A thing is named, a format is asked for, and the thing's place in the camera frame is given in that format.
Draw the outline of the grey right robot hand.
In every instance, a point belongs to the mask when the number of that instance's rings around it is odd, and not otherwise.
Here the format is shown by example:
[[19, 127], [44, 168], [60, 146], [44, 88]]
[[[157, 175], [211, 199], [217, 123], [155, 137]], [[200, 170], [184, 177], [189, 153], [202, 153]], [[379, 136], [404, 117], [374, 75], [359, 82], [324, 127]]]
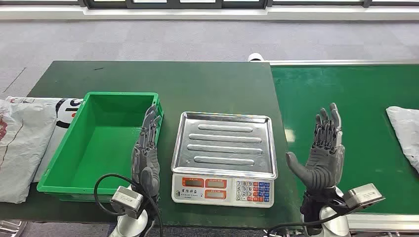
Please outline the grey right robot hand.
[[305, 165], [293, 152], [285, 154], [288, 168], [311, 193], [335, 187], [341, 179], [345, 155], [342, 144], [342, 122], [336, 103], [329, 105], [330, 113], [321, 108], [316, 115], [313, 142]]

